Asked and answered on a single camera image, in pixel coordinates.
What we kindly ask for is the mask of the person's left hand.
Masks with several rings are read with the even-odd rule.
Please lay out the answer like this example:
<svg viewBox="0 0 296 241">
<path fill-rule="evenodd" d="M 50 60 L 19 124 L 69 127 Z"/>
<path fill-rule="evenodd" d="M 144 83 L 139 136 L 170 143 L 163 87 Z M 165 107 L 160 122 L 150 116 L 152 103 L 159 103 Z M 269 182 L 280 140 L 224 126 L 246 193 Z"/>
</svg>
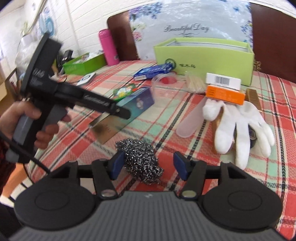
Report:
<svg viewBox="0 0 296 241">
<path fill-rule="evenodd" d="M 1 116 L 1 132 L 9 139 L 12 139 L 16 125 L 22 115 L 37 120 L 41 116 L 41 111 L 30 102 L 14 102 Z M 42 150 L 46 149 L 58 132 L 59 125 L 57 123 L 47 125 L 44 131 L 37 132 L 35 147 Z"/>
</svg>

